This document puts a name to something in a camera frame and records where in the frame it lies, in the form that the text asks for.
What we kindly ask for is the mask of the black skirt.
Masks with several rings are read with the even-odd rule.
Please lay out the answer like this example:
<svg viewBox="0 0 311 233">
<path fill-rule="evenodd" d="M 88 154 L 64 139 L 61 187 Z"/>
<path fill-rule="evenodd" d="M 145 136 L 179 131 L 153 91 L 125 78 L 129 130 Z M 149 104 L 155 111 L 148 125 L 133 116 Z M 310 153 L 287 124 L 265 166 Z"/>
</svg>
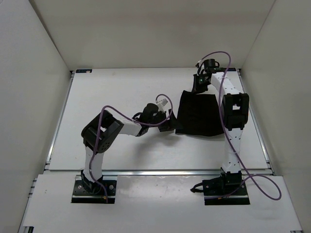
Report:
<svg viewBox="0 0 311 233">
<path fill-rule="evenodd" d="M 184 90 L 180 97 L 176 134 L 218 136 L 223 134 L 218 102 L 214 94 L 193 94 Z"/>
</svg>

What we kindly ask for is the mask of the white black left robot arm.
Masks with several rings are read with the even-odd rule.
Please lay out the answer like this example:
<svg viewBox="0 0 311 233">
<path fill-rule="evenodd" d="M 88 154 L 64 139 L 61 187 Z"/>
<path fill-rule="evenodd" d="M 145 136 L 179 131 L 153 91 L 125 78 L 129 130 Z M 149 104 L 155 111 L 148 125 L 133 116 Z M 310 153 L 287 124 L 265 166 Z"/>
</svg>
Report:
<svg viewBox="0 0 311 233">
<path fill-rule="evenodd" d="M 149 128 L 158 128 L 160 132 L 182 129 L 172 109 L 164 110 L 163 103 L 148 103 L 142 112 L 132 118 L 115 118 L 108 110 L 102 110 L 82 130 L 81 136 L 86 149 L 85 168 L 81 171 L 84 189 L 91 195 L 107 196 L 104 184 L 102 164 L 104 153 L 112 146 L 118 135 L 140 137 Z"/>
</svg>

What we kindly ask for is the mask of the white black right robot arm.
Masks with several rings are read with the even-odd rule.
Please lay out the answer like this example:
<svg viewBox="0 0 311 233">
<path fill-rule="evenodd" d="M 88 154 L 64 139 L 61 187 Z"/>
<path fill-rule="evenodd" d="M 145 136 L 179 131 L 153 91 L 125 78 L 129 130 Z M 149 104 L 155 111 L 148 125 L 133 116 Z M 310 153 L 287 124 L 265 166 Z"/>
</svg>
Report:
<svg viewBox="0 0 311 233">
<path fill-rule="evenodd" d="M 214 59 L 196 64 L 192 92 L 203 93 L 208 85 L 218 91 L 218 107 L 221 126 L 225 134 L 225 159 L 217 178 L 203 180 L 203 193 L 207 199 L 222 199 L 240 190 L 243 185 L 244 165 L 239 156 L 241 138 L 248 122 L 249 96 L 235 87 L 225 74 L 225 69 Z"/>
</svg>

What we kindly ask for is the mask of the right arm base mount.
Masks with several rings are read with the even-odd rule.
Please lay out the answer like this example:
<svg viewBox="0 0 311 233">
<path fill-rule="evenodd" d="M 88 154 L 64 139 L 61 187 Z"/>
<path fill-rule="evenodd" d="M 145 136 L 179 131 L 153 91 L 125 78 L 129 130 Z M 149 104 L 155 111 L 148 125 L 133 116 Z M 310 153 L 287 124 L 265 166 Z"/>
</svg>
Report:
<svg viewBox="0 0 311 233">
<path fill-rule="evenodd" d="M 224 176 L 202 180 L 190 189 L 192 193 L 203 193 L 206 206 L 249 205 L 250 200 L 242 179 L 227 180 Z"/>
</svg>

